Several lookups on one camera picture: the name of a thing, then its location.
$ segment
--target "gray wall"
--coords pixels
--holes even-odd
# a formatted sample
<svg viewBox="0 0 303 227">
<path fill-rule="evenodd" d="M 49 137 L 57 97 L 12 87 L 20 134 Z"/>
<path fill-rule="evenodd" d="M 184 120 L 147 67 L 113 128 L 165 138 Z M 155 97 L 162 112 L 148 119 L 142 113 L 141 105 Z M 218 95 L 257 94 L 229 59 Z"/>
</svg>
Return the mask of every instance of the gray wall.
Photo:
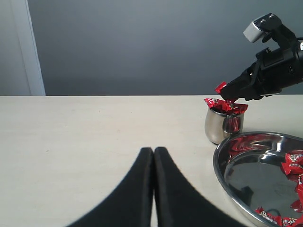
<svg viewBox="0 0 303 227">
<path fill-rule="evenodd" d="M 256 52 L 273 12 L 303 36 L 302 0 L 28 0 L 47 95 L 208 95 Z M 303 84 L 284 90 L 303 94 Z"/>
</svg>

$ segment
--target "metal tray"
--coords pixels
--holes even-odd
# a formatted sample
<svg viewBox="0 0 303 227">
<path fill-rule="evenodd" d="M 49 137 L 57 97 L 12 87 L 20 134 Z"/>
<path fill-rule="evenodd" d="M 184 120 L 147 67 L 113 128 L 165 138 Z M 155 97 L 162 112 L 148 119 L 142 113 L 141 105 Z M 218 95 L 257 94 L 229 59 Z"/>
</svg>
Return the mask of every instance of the metal tray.
<svg viewBox="0 0 303 227">
<path fill-rule="evenodd" d="M 296 182 L 281 169 L 285 153 L 303 150 L 303 139 L 275 132 L 247 132 L 228 138 L 214 152 L 214 170 L 222 187 L 255 225 L 276 227 L 255 209 L 299 218 L 289 206 L 299 199 Z"/>
</svg>

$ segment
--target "black object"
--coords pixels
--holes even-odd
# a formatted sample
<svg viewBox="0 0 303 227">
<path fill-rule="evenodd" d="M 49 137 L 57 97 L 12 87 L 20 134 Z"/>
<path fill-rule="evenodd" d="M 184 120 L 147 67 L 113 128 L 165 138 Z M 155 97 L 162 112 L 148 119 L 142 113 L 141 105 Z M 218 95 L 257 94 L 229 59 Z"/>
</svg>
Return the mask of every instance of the black object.
<svg viewBox="0 0 303 227">
<path fill-rule="evenodd" d="M 166 148 L 155 150 L 159 227 L 243 227 L 206 200 L 178 170 Z"/>
<path fill-rule="evenodd" d="M 116 189 L 96 208 L 69 227 L 149 227 L 153 173 L 153 151 L 151 148 L 142 148 Z"/>
<path fill-rule="evenodd" d="M 256 54 L 256 62 L 221 90 L 225 100 L 245 98 L 246 101 L 278 94 L 283 88 L 303 82 L 303 50 L 295 34 L 270 13 L 253 21 L 265 36 L 262 42 L 273 39 L 279 48 L 268 48 Z"/>
</svg>

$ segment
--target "metal cup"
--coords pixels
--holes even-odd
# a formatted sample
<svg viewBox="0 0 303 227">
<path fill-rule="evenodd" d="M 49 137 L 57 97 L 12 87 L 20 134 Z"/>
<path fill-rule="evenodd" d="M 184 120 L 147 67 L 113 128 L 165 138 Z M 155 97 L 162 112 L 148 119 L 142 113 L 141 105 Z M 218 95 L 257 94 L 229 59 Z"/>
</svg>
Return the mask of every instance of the metal cup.
<svg viewBox="0 0 303 227">
<path fill-rule="evenodd" d="M 241 133 L 243 121 L 243 113 L 226 115 L 209 108 L 205 119 L 206 136 L 212 143 L 218 145 L 224 139 Z"/>
</svg>

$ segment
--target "table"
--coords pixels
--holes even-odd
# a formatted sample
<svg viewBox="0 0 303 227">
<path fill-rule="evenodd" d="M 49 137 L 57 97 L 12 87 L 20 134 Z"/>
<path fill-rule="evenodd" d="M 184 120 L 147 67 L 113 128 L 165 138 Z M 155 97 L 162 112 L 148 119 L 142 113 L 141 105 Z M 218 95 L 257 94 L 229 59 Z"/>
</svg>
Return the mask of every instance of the table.
<svg viewBox="0 0 303 227">
<path fill-rule="evenodd" d="M 0 226 L 61 227 L 75 221 L 113 191 L 141 147 L 157 146 L 169 150 L 211 203 L 254 226 L 215 176 L 216 146 L 204 132 L 205 97 L 218 96 L 0 97 Z M 248 104 L 244 131 L 303 137 L 302 95 Z"/>
</svg>

